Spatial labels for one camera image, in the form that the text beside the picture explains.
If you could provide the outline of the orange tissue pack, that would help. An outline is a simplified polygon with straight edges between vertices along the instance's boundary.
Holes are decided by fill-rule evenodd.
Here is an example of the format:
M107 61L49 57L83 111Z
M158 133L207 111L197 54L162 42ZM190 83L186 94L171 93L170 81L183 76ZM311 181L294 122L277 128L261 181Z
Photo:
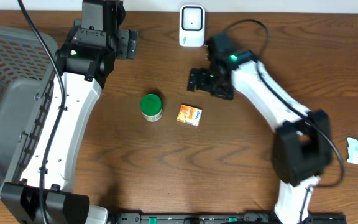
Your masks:
M181 105L177 116L177 121L198 127L200 125L202 112L203 110L200 108Z

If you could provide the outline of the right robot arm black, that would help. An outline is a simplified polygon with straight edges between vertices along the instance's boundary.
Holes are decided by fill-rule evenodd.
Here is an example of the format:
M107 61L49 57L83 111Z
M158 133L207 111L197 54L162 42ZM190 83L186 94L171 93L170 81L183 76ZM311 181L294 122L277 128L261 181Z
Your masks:
M280 179L274 214L279 223L302 223L320 176L333 159L330 123L323 110L294 100L268 74L259 56L237 50L225 32L206 41L209 68L191 70L188 91L232 100L246 97L273 131L272 165Z

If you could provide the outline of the green lid white jar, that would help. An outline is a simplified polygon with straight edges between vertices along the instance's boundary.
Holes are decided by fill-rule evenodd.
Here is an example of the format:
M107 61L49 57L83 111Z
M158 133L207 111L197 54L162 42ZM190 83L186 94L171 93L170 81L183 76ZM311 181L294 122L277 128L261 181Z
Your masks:
M142 97L140 102L143 117L149 122L158 121L163 115L162 101L155 94L147 94Z

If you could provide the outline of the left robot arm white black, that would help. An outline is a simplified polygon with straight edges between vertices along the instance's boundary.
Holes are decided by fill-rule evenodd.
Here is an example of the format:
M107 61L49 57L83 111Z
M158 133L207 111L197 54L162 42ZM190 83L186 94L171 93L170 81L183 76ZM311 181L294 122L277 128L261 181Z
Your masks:
M4 183L1 200L20 223L109 223L104 207L74 194L75 167L89 116L116 60L133 59L136 30L122 30L122 1L83 1L63 45L50 54L53 93L39 116L37 144L18 182Z

